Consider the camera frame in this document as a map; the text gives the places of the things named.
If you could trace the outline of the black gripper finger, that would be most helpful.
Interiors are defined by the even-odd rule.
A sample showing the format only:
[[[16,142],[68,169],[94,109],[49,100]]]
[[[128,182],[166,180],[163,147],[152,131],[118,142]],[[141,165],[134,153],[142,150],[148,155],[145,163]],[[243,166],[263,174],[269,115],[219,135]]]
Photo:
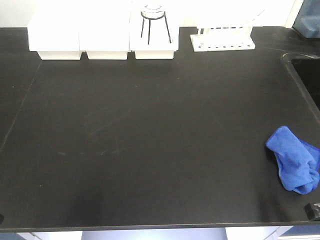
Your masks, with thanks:
[[[308,203],[304,206],[304,211],[309,221],[320,220],[320,204],[319,203]]]
[[[0,225],[3,223],[3,221],[4,221],[4,216],[0,214]]]

